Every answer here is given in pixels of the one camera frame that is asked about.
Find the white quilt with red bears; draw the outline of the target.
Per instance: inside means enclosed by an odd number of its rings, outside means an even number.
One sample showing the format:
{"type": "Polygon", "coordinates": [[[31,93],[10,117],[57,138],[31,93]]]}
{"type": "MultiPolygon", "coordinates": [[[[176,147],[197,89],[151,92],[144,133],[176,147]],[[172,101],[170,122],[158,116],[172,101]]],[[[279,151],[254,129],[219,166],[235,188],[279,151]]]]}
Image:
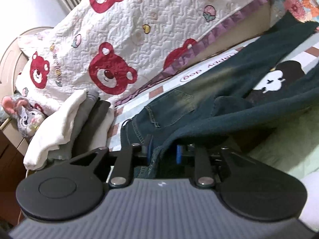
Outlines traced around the white quilt with red bears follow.
{"type": "Polygon", "coordinates": [[[18,38],[28,62],[16,88],[46,114],[75,90],[121,102],[266,0],[81,0],[54,28],[18,38]]]}

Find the grey bunny plush toy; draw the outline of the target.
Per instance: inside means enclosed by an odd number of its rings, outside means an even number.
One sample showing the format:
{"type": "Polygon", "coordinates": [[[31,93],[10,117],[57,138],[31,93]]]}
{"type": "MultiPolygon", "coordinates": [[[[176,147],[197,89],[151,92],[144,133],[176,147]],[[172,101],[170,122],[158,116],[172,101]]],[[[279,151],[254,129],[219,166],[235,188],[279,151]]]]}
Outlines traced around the grey bunny plush toy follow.
{"type": "Polygon", "coordinates": [[[4,111],[17,122],[17,128],[25,139],[31,139],[46,115],[33,108],[27,98],[4,96],[1,102],[4,111]]]}

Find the brown wooden drawer cabinet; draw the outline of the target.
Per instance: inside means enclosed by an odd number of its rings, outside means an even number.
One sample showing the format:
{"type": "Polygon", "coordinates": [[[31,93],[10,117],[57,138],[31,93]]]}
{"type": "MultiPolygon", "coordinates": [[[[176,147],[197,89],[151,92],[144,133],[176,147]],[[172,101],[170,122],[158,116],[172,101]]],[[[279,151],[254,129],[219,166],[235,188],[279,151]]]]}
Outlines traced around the brown wooden drawer cabinet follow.
{"type": "Polygon", "coordinates": [[[1,220],[17,225],[21,209],[16,188],[25,178],[23,165],[28,142],[17,130],[16,122],[7,119],[1,124],[1,220]]]}

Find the dark grey folded garment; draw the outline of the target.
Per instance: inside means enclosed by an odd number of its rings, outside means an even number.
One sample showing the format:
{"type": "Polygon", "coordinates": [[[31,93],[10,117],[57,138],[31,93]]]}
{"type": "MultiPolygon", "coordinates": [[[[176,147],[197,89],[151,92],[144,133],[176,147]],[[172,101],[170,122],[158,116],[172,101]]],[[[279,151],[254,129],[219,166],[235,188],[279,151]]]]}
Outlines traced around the dark grey folded garment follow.
{"type": "Polygon", "coordinates": [[[97,122],[106,115],[109,107],[110,103],[104,100],[99,100],[97,103],[95,103],[94,107],[89,113],[88,119],[84,123],[79,135],[74,141],[71,152],[71,156],[73,158],[88,152],[87,146],[93,136],[95,129],[98,126],[97,122]]]}

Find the dark denim jeans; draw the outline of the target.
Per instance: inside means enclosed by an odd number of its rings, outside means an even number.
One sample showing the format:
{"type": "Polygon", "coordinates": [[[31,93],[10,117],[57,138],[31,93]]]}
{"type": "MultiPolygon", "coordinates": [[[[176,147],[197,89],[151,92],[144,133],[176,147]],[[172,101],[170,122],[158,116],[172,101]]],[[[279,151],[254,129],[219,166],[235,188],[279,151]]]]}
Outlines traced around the dark denim jeans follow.
{"type": "Polygon", "coordinates": [[[318,68],[266,98],[248,95],[272,68],[314,35],[317,22],[299,22],[286,13],[273,27],[223,63],[186,84],[166,92],[126,120],[121,145],[142,144],[153,136],[148,166],[134,176],[153,179],[171,167],[179,144],[222,144],[234,134],[238,143],[255,147],[264,138],[260,127],[274,127],[318,102],[318,68]]]}

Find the cream folded garment bottom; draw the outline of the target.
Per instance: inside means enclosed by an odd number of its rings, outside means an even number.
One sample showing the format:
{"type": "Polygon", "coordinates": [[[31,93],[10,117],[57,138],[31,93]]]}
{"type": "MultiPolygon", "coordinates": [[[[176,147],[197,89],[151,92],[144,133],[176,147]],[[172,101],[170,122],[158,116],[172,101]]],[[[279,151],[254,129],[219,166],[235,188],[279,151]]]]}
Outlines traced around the cream folded garment bottom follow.
{"type": "Polygon", "coordinates": [[[106,113],[106,115],[97,122],[98,126],[95,129],[93,136],[87,146],[87,151],[91,151],[98,147],[106,146],[108,131],[111,127],[111,124],[114,121],[114,115],[115,115],[115,110],[111,106],[108,109],[108,112],[106,113]]]}

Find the light green bed sheet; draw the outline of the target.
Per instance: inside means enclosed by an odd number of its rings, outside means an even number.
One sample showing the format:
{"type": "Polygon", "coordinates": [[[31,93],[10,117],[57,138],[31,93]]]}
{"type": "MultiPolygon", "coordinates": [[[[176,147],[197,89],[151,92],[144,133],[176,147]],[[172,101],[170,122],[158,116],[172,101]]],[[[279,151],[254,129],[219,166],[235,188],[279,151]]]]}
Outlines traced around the light green bed sheet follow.
{"type": "Polygon", "coordinates": [[[302,181],[308,198],[299,218],[318,231],[318,107],[280,125],[249,156],[302,181]]]}

